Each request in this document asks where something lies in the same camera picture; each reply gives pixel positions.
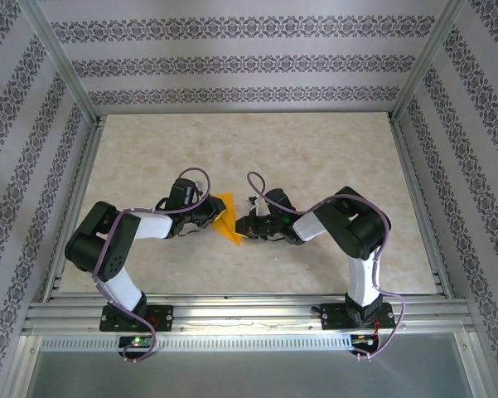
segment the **robotic arm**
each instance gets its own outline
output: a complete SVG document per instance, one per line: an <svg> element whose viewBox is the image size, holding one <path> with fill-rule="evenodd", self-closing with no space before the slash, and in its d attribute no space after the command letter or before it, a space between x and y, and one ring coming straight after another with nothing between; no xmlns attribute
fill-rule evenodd
<svg viewBox="0 0 498 398"><path fill-rule="evenodd" d="M342 188L337 195L362 198L350 187ZM269 191L265 197L296 211L280 188ZM256 216L255 210L251 210L248 216L236 222L236 232L252 239L264 240L280 234L287 243L294 245L329 233L348 255L350 285L345 296L346 312L358 328L371 324L382 304L382 296L372 278L375 251L385 238L380 215L370 206L351 199L325 202L304 215L285 211L270 202L267 204L269 215ZM375 277L379 280L378 269Z"/></svg>
<svg viewBox="0 0 498 398"><path fill-rule="evenodd" d="M199 206L185 211L192 206L194 197L200 198L201 195L202 191L195 182L178 178L169 197L160 200L156 206L156 210L170 212L170 215L145 213L139 217L125 213L121 216L95 275L99 279L97 283L110 298L109 305L104 308L105 321L109 321L109 325L116 325L121 331L139 331L140 327L143 327L136 318L122 312L115 303L143 319L147 318L148 314L151 316L151 312L154 313L155 308L147 307L145 294L134 285L125 269L128 252L134 240L171 239L180 235L186 224L195 224L197 229L192 231L200 231L226 210L221 199L206 196ZM119 214L120 211L115 206L104 201L97 202L68 241L65 257L78 269L93 274L106 243L103 235L109 233ZM151 319L157 320L157 317L151 316ZM156 330L162 328L160 322L151 324Z"/></svg>
<svg viewBox="0 0 498 398"><path fill-rule="evenodd" d="M78 269L90 272L99 291L109 300L102 312L100 330L152 333L152 337L148 337L152 340L148 344L149 350L135 358L135 362L152 353L155 331L171 330L169 321L173 307L147 305L145 294L134 285L125 269L128 252L135 239L171 239L183 236L181 231L186 224L195 224L196 229L190 231L194 232L216 220L226 206L221 199L209 196L210 180L205 176L209 186L205 195L198 184L179 176L169 197L161 199L155 210L118 211L115 206L99 201L66 245L65 257ZM390 229L388 218L380 216L379 209L372 208L373 205L349 187L344 187L336 197L317 204L310 211L300 212L292 206L282 189L273 189L264 195L250 180L249 183L266 200L270 214L259 216L256 209L252 209L248 216L236 221L236 232L251 239L263 240L279 234L292 245L302 245L320 234L329 233L348 255L350 266L350 287L344 314L346 327L343 327L344 323L337 323L337 326L362 328L372 324L382 306L382 295L373 280L375 252L386 240L385 234ZM131 214L135 211L144 215L138 217ZM337 318L343 319L342 316L337 314ZM121 352L125 360L128 359L125 355L128 347Z"/></svg>

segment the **metal corner post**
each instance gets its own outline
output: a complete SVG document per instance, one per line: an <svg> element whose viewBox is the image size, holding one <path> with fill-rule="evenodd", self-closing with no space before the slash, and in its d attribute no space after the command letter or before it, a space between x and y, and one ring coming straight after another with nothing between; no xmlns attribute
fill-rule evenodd
<svg viewBox="0 0 498 398"><path fill-rule="evenodd" d="M89 120L89 125L94 126L98 121L98 113L88 92L81 84L81 80L72 65L71 60L65 53L62 45L48 22L46 15L41 9L38 0L18 0L27 20L39 36L41 43L46 48L46 52L56 65L58 72L74 96L75 102L81 108L85 117Z"/></svg>
<svg viewBox="0 0 498 398"><path fill-rule="evenodd" d="M420 84L420 80L427 73L429 66L433 62L434 56L442 45L444 39L453 26L453 23L462 10L466 0L447 0L443 10L440 12L436 23L431 30L422 50L420 51L409 77L399 91L398 97L392 109L391 119L395 122L401 118L405 108L413 98L414 92Z"/></svg>
<svg viewBox="0 0 498 398"><path fill-rule="evenodd" d="M455 332L462 365L474 396L498 396L476 332Z"/></svg>
<svg viewBox="0 0 498 398"><path fill-rule="evenodd" d="M20 336L2 397L22 398L27 395L41 341L41 336Z"/></svg>

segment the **beige tabletop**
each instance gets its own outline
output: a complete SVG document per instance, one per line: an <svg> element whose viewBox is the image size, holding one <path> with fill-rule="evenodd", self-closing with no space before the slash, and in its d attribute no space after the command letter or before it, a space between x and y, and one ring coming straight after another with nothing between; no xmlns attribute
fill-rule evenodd
<svg viewBox="0 0 498 398"><path fill-rule="evenodd" d="M260 172L299 210L348 185L392 221L380 284L436 293L386 114L110 115L80 220L100 200L153 207L179 172L203 167L212 193L234 194L236 218L254 195L245 175ZM203 178L189 173L194 180ZM146 293L344 293L346 255L328 235L304 245L243 240L211 228L171 240L136 240L127 269ZM95 292L89 274L67 263L61 292Z"/></svg>

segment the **aluminum frame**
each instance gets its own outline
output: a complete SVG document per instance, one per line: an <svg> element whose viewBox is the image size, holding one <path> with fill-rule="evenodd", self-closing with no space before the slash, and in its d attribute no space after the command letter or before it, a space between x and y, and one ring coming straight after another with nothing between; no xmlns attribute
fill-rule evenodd
<svg viewBox="0 0 498 398"><path fill-rule="evenodd" d="M418 88L420 81L427 73L429 66L433 62L433 58L437 54L438 49L449 33L453 23L457 20L458 14L465 4L466 0L447 0L444 5L444 8L437 18L437 22L434 24L431 33L418 54L418 58L409 72L409 77L396 98L394 108L391 112L395 121L401 119L401 116L410 100L413 98L414 92Z"/></svg>
<svg viewBox="0 0 498 398"><path fill-rule="evenodd" d="M20 397L27 393L36 355L44 338L58 337L66 340L75 337L89 341L100 336L133 334L99 331L99 315L101 308L106 304L100 295L59 293L60 278L65 267L65 243L79 217L105 121L106 117L101 117L89 137L87 153L80 165L80 180L75 186L73 202L69 214L66 215L65 231L61 234L56 248L42 302L32 303L27 311L21 341L8 377L9 396ZM401 133L397 125L389 122L433 277L440 290L438 294L406 296L407 311L397 334L453 333L474 396L496 396L467 302L465 299L452 298L451 287L438 254L436 241L433 239L418 184L413 178L410 161L402 147ZM175 307L172 331L159 333L163 340L168 341L197 337L206 342L221 336L259 336L263 340L279 336L297 336L309 340L352 332L322 331L321 319L311 310L312 306L321 303L343 303L342 294L148 294L147 300L151 304ZM398 318L401 304L393 299L389 299L389 302L393 304L394 315ZM386 335L390 331L381 329L380 334ZM368 331L353 330L353 333L361 332Z"/></svg>
<svg viewBox="0 0 498 398"><path fill-rule="evenodd" d="M99 115L94 103L90 99L89 93L83 86L80 77L77 75L77 72L72 65L72 61L66 55L50 22L42 11L39 2L37 0L18 0L18 4L24 11L24 15L31 23L36 34L39 36L39 39L41 39L48 55L56 65L61 77L74 96L75 102L77 102L81 111L87 118L89 126L95 126Z"/></svg>

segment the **white cable tray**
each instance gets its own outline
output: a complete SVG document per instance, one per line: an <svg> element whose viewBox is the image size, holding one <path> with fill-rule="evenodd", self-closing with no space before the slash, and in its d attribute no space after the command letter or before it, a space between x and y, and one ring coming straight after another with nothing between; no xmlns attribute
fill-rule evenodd
<svg viewBox="0 0 498 398"><path fill-rule="evenodd" d="M47 336L42 352L110 352L118 347L118 336ZM159 336L163 352L256 352L350 350L349 334L268 336Z"/></svg>

